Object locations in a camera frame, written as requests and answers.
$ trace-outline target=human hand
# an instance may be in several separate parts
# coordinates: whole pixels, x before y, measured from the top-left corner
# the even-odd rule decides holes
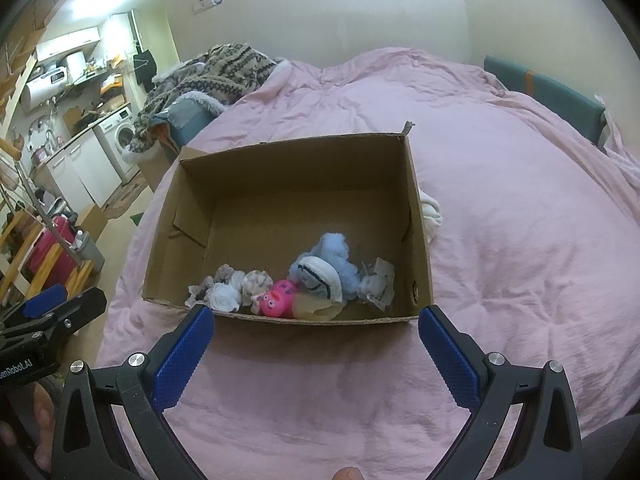
[[[364,480],[364,477],[357,467],[343,467],[332,480]]]
[[[38,447],[34,453],[34,460],[38,467],[44,471],[51,471],[51,453],[53,450],[53,430],[56,426],[54,419],[53,402],[46,390],[35,384],[33,391],[33,415],[35,417],[38,428],[40,428],[40,439]],[[7,447],[13,447],[17,444],[14,430],[6,423],[0,420],[0,438]]]

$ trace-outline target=washing machine door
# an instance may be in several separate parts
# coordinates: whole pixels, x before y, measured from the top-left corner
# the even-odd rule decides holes
[[[120,154],[133,140],[133,125],[130,123],[123,123],[116,128],[114,133],[114,144]]]

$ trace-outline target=blue gripper pad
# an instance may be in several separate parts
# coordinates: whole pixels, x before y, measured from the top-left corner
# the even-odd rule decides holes
[[[449,324],[450,330],[454,330],[458,335],[466,335],[460,334],[451,323]],[[424,308],[418,317],[418,334],[456,404],[475,413],[482,404],[481,378],[428,307]]]
[[[213,312],[202,306],[187,327],[181,323],[175,330],[182,333],[153,377],[151,402],[158,413],[174,407],[180,400],[213,337],[213,328]]]
[[[22,315],[27,319],[36,319],[52,308],[66,301],[66,288],[61,283],[43,290],[40,294],[24,302]]]

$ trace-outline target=pink ball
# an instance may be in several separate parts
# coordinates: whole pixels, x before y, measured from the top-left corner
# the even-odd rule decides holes
[[[260,312],[268,317],[293,317],[293,298],[297,293],[295,283],[289,280],[275,282],[271,290],[258,298]]]

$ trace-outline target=metal screw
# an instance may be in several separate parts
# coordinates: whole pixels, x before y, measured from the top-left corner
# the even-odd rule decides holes
[[[73,361],[71,363],[71,366],[69,367],[69,369],[71,370],[71,373],[73,374],[79,374],[83,368],[84,368],[84,362],[82,361]]]
[[[562,368],[562,365],[555,359],[553,361],[549,361],[549,368],[551,368],[556,374],[559,374],[562,370],[564,370],[564,368]]]
[[[144,354],[133,354],[129,357],[129,364],[131,366],[140,366],[143,362],[145,362]]]
[[[502,366],[504,364],[504,355],[500,354],[499,352],[491,352],[488,357],[491,364],[494,364],[496,366]]]

